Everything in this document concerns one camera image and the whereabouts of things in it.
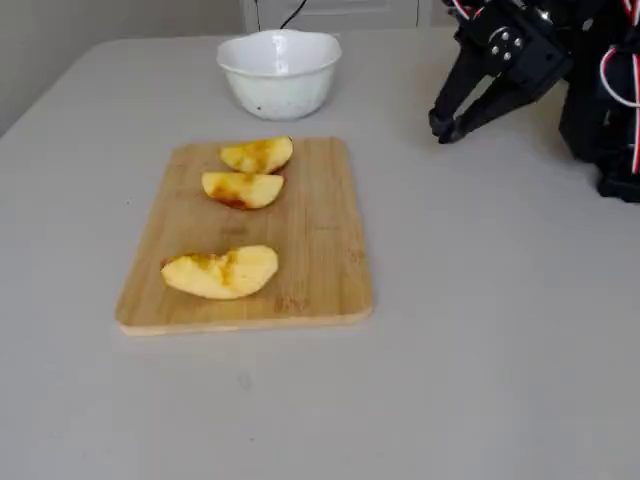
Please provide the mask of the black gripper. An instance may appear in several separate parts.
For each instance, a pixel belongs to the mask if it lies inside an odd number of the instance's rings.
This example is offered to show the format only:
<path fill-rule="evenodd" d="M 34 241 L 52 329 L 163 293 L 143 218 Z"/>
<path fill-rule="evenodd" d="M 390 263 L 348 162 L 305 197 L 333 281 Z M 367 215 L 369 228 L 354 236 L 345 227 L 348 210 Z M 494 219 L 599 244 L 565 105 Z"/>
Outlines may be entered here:
<path fill-rule="evenodd" d="M 570 1 L 457 1 L 460 51 L 429 111 L 438 142 L 456 143 L 538 101 L 570 68 L 566 31 L 571 13 Z M 458 114 L 486 76 L 498 79 Z"/>

